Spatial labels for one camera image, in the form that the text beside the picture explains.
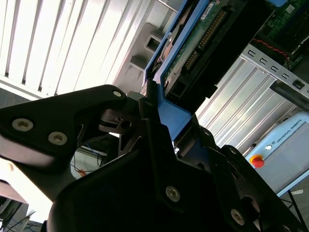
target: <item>cable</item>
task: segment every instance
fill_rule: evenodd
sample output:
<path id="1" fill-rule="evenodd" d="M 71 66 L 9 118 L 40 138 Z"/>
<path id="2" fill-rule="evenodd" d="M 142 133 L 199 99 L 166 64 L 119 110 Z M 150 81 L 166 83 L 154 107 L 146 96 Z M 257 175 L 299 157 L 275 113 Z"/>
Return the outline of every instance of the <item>cable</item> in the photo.
<path id="1" fill-rule="evenodd" d="M 291 201 L 288 201 L 288 200 L 285 200 L 285 199 L 282 199 L 282 198 L 280 198 L 280 200 L 282 200 L 283 202 L 290 203 L 290 205 L 288 206 L 288 209 L 293 207 L 293 203 Z"/>
<path id="2" fill-rule="evenodd" d="M 75 158 L 75 154 L 73 156 L 74 158 L 74 165 L 73 164 L 70 164 L 72 167 L 74 167 L 74 170 L 78 173 L 91 173 L 93 171 L 84 171 L 84 170 L 80 170 L 79 168 L 76 167 L 76 158 Z"/>
<path id="3" fill-rule="evenodd" d="M 265 45 L 266 47 L 270 48 L 271 50 L 275 51 L 275 52 L 278 52 L 280 53 L 281 55 L 283 55 L 285 57 L 285 60 L 286 60 L 286 64 L 288 66 L 288 69 L 290 70 L 291 69 L 291 66 L 290 66 L 290 60 L 289 60 L 289 56 L 282 52 L 281 50 L 277 49 L 277 48 L 274 48 L 273 46 L 270 46 L 268 43 L 265 43 L 263 40 L 257 40 L 257 39 L 253 39 L 253 41 L 257 42 L 257 43 L 262 43 L 263 45 Z"/>
<path id="4" fill-rule="evenodd" d="M 33 215 L 35 212 L 31 213 L 30 215 L 24 217 L 23 219 L 21 219 L 19 222 L 17 222 L 15 225 L 13 225 L 7 232 L 11 231 L 15 226 L 17 226 L 19 223 L 21 223 L 23 220 L 29 218 L 31 215 Z"/>
<path id="5" fill-rule="evenodd" d="M 287 202 L 287 203 L 293 204 L 291 201 L 288 201 L 288 200 L 285 200 L 285 199 L 282 199 L 282 198 L 280 198 L 280 200 L 282 200 L 283 202 Z"/>
<path id="6" fill-rule="evenodd" d="M 97 157 L 97 167 L 99 168 L 101 165 L 98 163 L 98 160 L 99 160 L 99 156 L 101 155 L 95 152 L 89 144 L 86 144 L 86 145 L 91 150 L 91 152 Z"/>

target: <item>black metal bracket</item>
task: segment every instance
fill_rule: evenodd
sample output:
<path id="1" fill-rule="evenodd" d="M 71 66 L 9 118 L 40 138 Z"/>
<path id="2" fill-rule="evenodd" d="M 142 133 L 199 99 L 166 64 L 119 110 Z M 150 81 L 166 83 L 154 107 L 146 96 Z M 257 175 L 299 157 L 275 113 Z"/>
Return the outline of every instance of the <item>black metal bracket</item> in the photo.
<path id="1" fill-rule="evenodd" d="M 45 172 L 65 170 L 77 147 L 132 130 L 134 104 L 106 85 L 0 109 L 0 154 Z"/>

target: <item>hex bolt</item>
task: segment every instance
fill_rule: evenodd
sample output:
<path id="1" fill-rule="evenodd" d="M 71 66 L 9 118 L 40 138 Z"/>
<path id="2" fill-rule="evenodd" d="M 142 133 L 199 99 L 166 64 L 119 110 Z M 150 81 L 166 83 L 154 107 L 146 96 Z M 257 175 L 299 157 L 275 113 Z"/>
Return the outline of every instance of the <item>hex bolt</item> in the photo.
<path id="1" fill-rule="evenodd" d="M 178 202 L 180 200 L 180 193 L 174 186 L 167 186 L 165 193 L 167 197 L 173 202 Z"/>
<path id="2" fill-rule="evenodd" d="M 48 141 L 54 145 L 64 145 L 67 143 L 67 136 L 59 131 L 55 131 L 49 134 Z"/>
<path id="3" fill-rule="evenodd" d="M 29 131 L 33 128 L 33 122 L 25 118 L 18 118 L 12 122 L 12 127 L 17 131 Z"/>
<path id="4" fill-rule="evenodd" d="M 232 209 L 231 215 L 234 221 L 237 222 L 239 225 L 243 226 L 245 224 L 245 220 L 243 219 L 243 216 L 238 210 Z"/>
<path id="5" fill-rule="evenodd" d="M 118 92 L 118 91 L 116 91 L 116 90 L 115 90 L 115 91 L 113 91 L 112 93 L 113 93 L 115 96 L 117 96 L 117 97 L 121 97 L 121 93 L 119 93 L 119 92 Z"/>

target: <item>black cable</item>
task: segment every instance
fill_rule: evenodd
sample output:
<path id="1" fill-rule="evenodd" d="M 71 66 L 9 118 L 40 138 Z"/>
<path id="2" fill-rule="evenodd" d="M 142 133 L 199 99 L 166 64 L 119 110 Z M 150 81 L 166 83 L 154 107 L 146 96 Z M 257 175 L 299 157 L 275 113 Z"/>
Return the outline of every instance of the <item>black cable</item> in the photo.
<path id="1" fill-rule="evenodd" d="M 97 167 L 98 167 L 98 168 L 101 167 L 101 165 L 98 163 L 99 158 L 101 158 L 101 164 L 102 164 L 102 157 L 101 157 L 101 155 L 98 154 L 97 152 L 95 152 L 95 151 L 91 148 L 91 146 L 90 146 L 89 144 L 86 144 L 86 145 L 87 145 L 87 147 L 91 150 L 91 152 L 97 157 Z"/>
<path id="2" fill-rule="evenodd" d="M 293 203 L 291 201 L 288 201 L 288 200 L 285 200 L 285 199 L 282 199 L 282 198 L 280 198 L 280 200 L 282 200 L 283 202 L 290 203 L 290 205 L 288 206 L 288 209 L 293 207 Z"/>
<path id="3" fill-rule="evenodd" d="M 308 231 L 308 228 L 307 228 L 307 226 L 306 226 L 306 224 L 305 224 L 305 221 L 304 221 L 304 219 L 303 219 L 303 217 L 302 217 L 302 215 L 301 215 L 301 213 L 300 213 L 300 211 L 299 211 L 299 208 L 298 208 L 298 206 L 297 206 L 297 204 L 296 204 L 296 201 L 295 201 L 295 199 L 294 199 L 294 197 L 293 197 L 293 194 L 291 193 L 290 190 L 288 190 L 288 194 L 289 194 L 289 197 L 290 197 L 290 199 L 291 199 L 291 201 L 292 201 L 292 203 L 293 203 L 293 205 L 294 205 L 294 209 L 295 209 L 295 211 L 296 211 L 296 213 L 297 213 L 297 215 L 298 215 L 298 218 L 299 218 L 301 224 L 304 226 L 304 228 L 306 229 L 306 231 Z"/>
<path id="4" fill-rule="evenodd" d="M 74 158 L 74 165 L 70 164 L 72 167 L 74 167 L 74 170 L 78 173 L 82 173 L 82 172 L 85 172 L 85 173 L 91 173 L 93 171 L 84 171 L 84 170 L 80 170 L 79 168 L 76 167 L 76 158 L 75 158 L 75 154 L 73 156 Z"/>
<path id="5" fill-rule="evenodd" d="M 23 220 L 29 218 L 29 217 L 30 217 L 31 215 L 33 215 L 34 213 L 35 213 L 35 212 L 33 212 L 32 214 L 30 214 L 30 215 L 24 217 L 24 218 L 21 219 L 19 222 L 17 222 L 15 225 L 13 225 L 11 228 L 8 228 L 9 230 L 8 230 L 7 232 L 11 231 L 15 226 L 17 226 L 17 225 L 18 225 L 19 223 L 21 223 Z"/>
<path id="6" fill-rule="evenodd" d="M 282 200 L 283 202 L 287 202 L 287 203 L 293 204 L 291 201 L 288 201 L 288 200 L 285 200 L 285 199 L 282 199 L 282 198 L 280 198 L 280 200 Z"/>

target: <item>ribbed metal panel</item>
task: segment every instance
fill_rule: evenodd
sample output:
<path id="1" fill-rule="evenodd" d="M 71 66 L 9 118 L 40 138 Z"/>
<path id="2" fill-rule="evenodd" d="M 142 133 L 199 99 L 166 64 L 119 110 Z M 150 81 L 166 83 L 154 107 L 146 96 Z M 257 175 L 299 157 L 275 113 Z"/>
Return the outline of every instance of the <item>ribbed metal panel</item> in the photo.
<path id="1" fill-rule="evenodd" d="M 2 0 L 1 81 L 31 100 L 112 84 L 141 27 L 174 16 L 156 0 Z"/>
<path id="2" fill-rule="evenodd" d="M 275 78 L 238 58 L 218 90 L 197 110 L 200 125 L 209 129 L 218 146 L 245 152 L 294 105 L 269 87 Z"/>

